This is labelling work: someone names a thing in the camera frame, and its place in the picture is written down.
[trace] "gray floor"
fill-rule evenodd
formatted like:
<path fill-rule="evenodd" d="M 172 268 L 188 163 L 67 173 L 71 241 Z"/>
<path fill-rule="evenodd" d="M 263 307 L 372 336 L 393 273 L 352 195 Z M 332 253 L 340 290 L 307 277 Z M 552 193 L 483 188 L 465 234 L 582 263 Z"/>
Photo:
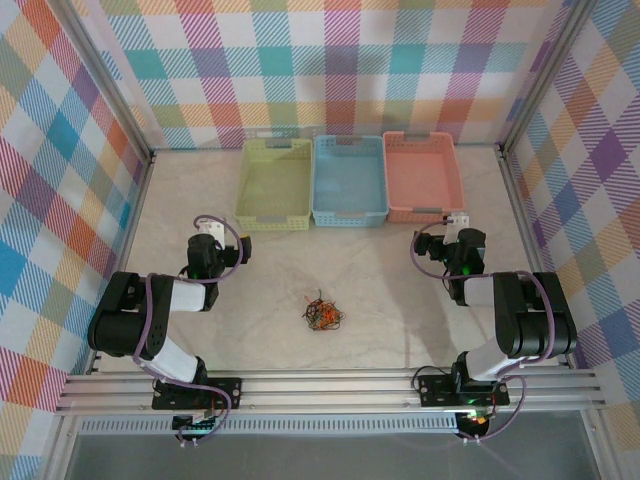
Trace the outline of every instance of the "gray floor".
<path fill-rule="evenodd" d="M 599 478 L 578 412 L 523 413 L 482 446 L 453 435 L 220 435 L 197 450 L 173 437 L 82 436 L 67 480 Z M 442 448 L 452 442 L 454 446 Z"/>

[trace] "white marble floor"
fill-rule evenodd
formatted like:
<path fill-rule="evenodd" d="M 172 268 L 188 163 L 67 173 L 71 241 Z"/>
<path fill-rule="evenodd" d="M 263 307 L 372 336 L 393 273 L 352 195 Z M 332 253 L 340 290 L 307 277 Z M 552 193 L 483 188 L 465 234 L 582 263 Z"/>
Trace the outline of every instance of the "white marble floor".
<path fill-rule="evenodd" d="M 487 271 L 527 269 L 493 150 L 461 147 L 458 157 L 471 225 L 487 233 Z M 175 274 L 186 264 L 196 215 L 233 219 L 240 158 L 238 151 L 160 153 L 127 270 Z M 254 232 L 251 261 L 220 284 L 214 308 L 174 314 L 170 335 L 209 369 L 450 365 L 493 335 L 493 310 L 456 306 L 440 281 L 414 268 L 414 229 L 312 224 L 306 232 Z M 339 330 L 313 332 L 301 318 L 304 295 L 315 298 L 318 289 L 346 312 Z M 100 368 L 135 367 L 105 356 Z"/>

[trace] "colorful wires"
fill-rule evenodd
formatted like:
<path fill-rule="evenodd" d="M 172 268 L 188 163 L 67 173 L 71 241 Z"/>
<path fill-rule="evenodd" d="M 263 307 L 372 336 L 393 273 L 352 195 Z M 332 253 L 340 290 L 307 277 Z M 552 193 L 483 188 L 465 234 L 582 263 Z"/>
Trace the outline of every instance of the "colorful wires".
<path fill-rule="evenodd" d="M 302 318 L 307 320 L 309 328 L 313 331 L 337 330 L 340 328 L 340 321 L 345 314 L 338 310 L 335 302 L 322 300 L 322 290 L 318 290 L 318 298 L 311 301 L 305 295 L 305 300 L 309 302 Z"/>

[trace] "black mounting bracket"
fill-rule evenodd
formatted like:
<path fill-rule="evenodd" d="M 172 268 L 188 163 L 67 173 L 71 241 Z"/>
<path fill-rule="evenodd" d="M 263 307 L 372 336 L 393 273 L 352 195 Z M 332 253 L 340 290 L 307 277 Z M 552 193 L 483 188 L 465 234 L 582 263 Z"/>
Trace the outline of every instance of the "black mounting bracket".
<path fill-rule="evenodd" d="M 231 409 L 240 407 L 242 397 L 241 378 L 207 378 L 203 385 L 219 388 L 231 398 Z M 153 410 L 215 410 L 227 409 L 225 399 L 214 392 L 195 388 L 185 388 L 156 380 L 151 402 Z"/>
<path fill-rule="evenodd" d="M 492 392 L 456 392 L 456 384 L 449 375 L 421 375 L 418 377 L 421 407 L 492 407 L 509 405 L 509 391 L 499 383 Z"/>

